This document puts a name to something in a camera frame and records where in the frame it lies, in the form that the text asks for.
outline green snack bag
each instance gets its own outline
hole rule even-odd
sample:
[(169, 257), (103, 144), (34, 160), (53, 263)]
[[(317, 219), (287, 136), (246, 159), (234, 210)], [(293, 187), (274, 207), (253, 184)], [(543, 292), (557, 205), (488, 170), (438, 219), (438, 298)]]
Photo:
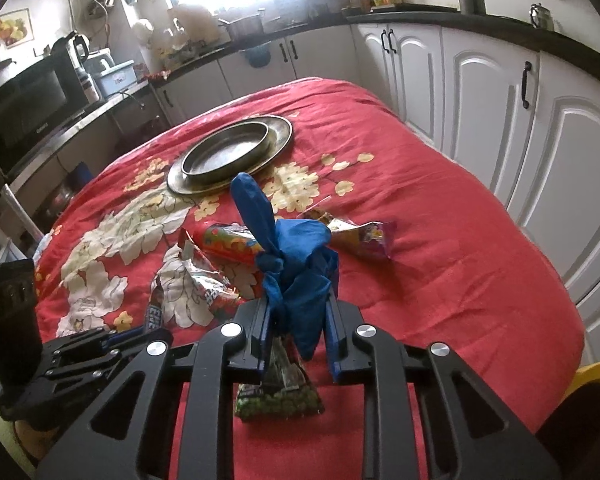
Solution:
[(249, 422), (263, 416), (290, 418), (323, 412), (318, 390), (304, 371), (291, 336), (285, 336), (272, 341), (263, 381), (238, 386), (234, 413), (243, 422)]

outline saucepan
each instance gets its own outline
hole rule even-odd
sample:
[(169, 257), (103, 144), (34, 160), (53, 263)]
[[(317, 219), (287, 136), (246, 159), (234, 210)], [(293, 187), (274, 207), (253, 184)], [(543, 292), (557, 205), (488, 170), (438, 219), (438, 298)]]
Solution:
[(258, 9), (258, 14), (252, 14), (239, 20), (228, 22), (227, 20), (219, 19), (218, 21), (226, 27), (231, 41), (239, 41), (250, 36), (258, 36), (264, 34), (262, 27), (262, 17), (264, 9)]

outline framed picture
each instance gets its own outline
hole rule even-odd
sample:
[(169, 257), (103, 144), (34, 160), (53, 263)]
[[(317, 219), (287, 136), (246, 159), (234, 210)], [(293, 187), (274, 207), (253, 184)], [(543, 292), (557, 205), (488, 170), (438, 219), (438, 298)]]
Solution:
[(0, 38), (7, 48), (33, 40), (29, 9), (13, 10), (0, 15)]

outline countertop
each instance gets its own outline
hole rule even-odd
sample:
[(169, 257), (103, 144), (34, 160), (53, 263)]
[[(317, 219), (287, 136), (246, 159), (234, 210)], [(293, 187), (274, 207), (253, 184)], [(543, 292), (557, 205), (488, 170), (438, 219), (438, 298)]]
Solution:
[(77, 123), (64, 131), (60, 131), (49, 137), (44, 144), (31, 150), (31, 156), (24, 168), (20, 171), (13, 182), (9, 184), (11, 192), (16, 194), (42, 166), (44, 166), (60, 149), (73, 139), (81, 130), (93, 123), (97, 118), (127, 99), (130, 95), (141, 91), (149, 85), (147, 81), (135, 84), (125, 90), (124, 94), (116, 94), (102, 106), (85, 115)]
[(410, 10), (407, 12), (372, 12), (371, 14), (362, 14), (359, 16), (350, 16), (345, 18), (341, 14), (332, 14), (325, 16), (318, 22), (311, 22), (304, 25), (283, 28), (269, 34), (254, 36), (247, 40), (227, 43), (219, 46), (217, 49), (201, 56), (177, 68), (169, 75), (167, 80), (152, 82), (159, 88), (168, 84), (170, 80), (177, 78), (191, 70), (220, 59), (221, 57), (234, 54), (240, 50), (252, 48), (267, 41), (275, 41), (285, 36), (299, 34), (308, 30), (318, 28), (334, 27), (336, 25), (358, 24), (358, 23), (420, 23), (427, 25), (441, 25), (442, 27), (467, 30), (490, 36), (498, 40), (508, 41), (509, 43), (528, 48), (536, 52), (544, 51), (552, 56), (559, 57), (574, 66), (577, 66), (584, 72), (600, 80), (600, 53), (592, 48), (572, 40), (567, 36), (557, 32), (539, 30), (533, 28), (531, 24), (507, 18), (505, 16), (468, 16), (460, 12), (440, 12), (430, 10)]

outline metal teapot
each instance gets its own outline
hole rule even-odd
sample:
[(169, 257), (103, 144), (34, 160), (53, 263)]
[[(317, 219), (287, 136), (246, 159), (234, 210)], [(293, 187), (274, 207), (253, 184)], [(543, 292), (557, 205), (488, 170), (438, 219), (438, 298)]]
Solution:
[(554, 30), (554, 19), (551, 17), (551, 11), (542, 6), (542, 4), (531, 5), (529, 10), (531, 17), (531, 25), (534, 28), (542, 28), (544, 30)]

